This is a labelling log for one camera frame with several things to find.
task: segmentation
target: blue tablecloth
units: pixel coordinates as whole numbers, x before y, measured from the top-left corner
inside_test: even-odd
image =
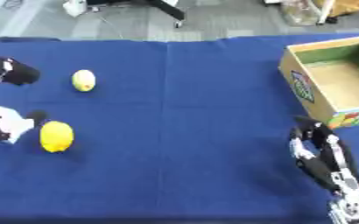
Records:
[[[0,43],[42,72],[0,84],[0,105],[44,109],[75,132],[63,154],[43,151],[38,130],[0,143],[0,217],[327,221],[327,192],[289,155],[292,115],[305,112],[278,63],[287,45],[347,36]],[[95,73],[92,92],[72,88],[79,69]],[[339,134],[359,163],[359,128]]]

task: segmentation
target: gray carpet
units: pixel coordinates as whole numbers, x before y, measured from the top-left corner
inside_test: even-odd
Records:
[[[359,13],[338,24],[294,27],[286,24],[279,7],[261,0],[179,0],[187,12],[180,29],[165,13],[141,4],[102,7],[78,18],[62,9],[64,0],[25,0],[0,9],[0,36],[44,36],[60,39],[132,39],[197,41],[237,36],[325,32],[359,32]]]

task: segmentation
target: yellow ball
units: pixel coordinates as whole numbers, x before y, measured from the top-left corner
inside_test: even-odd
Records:
[[[47,122],[40,130],[40,144],[46,151],[65,151],[73,141],[74,132],[64,122]]]
[[[82,92],[90,91],[95,86],[95,76],[89,70],[79,70],[72,76],[74,87]]]

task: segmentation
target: cardboard box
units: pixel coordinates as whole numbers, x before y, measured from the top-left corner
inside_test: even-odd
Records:
[[[289,45],[279,69],[312,118],[359,125],[359,37]]]

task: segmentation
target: chair leg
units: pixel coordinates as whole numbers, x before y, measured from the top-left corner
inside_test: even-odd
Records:
[[[162,10],[163,12],[169,14],[170,16],[174,17],[178,21],[185,20],[185,12],[171,6],[168,3],[165,3],[162,0],[148,0],[147,1],[150,5],[157,7],[158,9]]]

